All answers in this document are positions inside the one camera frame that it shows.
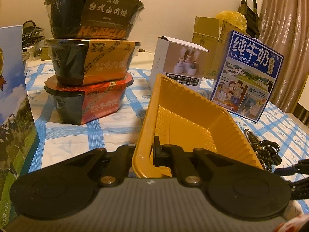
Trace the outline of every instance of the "yellow plastic bag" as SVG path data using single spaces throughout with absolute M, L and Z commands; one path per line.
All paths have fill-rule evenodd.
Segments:
M 243 30 L 244 32 L 246 32 L 247 30 L 247 20 L 245 16 L 237 11 L 225 10 L 216 15 L 216 18 L 219 19 L 220 26 L 222 26 L 223 21 L 225 20 L 233 24 L 237 28 Z

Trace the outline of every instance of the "brown curtain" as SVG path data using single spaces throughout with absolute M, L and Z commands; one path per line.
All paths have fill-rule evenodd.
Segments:
M 260 33 L 263 43 L 284 55 L 271 102 L 290 112 L 309 72 L 309 0 L 263 0 Z

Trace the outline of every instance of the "blue and white checkered tablecloth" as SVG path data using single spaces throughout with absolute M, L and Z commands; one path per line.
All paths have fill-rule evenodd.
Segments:
M 40 137 L 30 171 L 95 148 L 115 151 L 120 145 L 136 143 L 151 96 L 147 82 L 150 70 L 130 69 L 129 72 L 134 77 L 134 83 L 126 89 L 123 104 L 118 112 L 76 126 L 64 124 L 59 119 L 52 99 L 44 90 L 44 82 L 54 75 L 52 64 L 45 63 L 29 68 L 26 85 Z M 199 93 L 207 96 L 211 84 L 211 80 L 203 80 Z M 272 103 L 267 104 L 258 123 L 234 114 L 232 117 L 241 130 L 251 129 L 261 139 L 275 141 L 281 146 L 282 164 L 279 167 L 288 167 L 301 159 L 309 158 L 309 135 Z M 303 178 L 300 174 L 286 177 L 291 181 Z M 309 200 L 301 200 L 299 204 L 304 213 L 309 213 Z

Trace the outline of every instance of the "gray ribbed surface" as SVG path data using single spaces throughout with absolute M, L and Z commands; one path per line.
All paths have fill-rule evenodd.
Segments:
M 273 232 L 285 220 L 244 222 L 211 206 L 198 189 L 177 179 L 126 178 L 121 186 L 101 189 L 80 213 L 55 221 L 18 217 L 7 232 Z

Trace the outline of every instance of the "stack of food containers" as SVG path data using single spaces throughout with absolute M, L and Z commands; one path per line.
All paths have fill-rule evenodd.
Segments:
M 62 120 L 84 124 L 119 109 L 133 83 L 129 65 L 140 43 L 127 41 L 138 0 L 45 0 L 55 76 L 45 82 Z

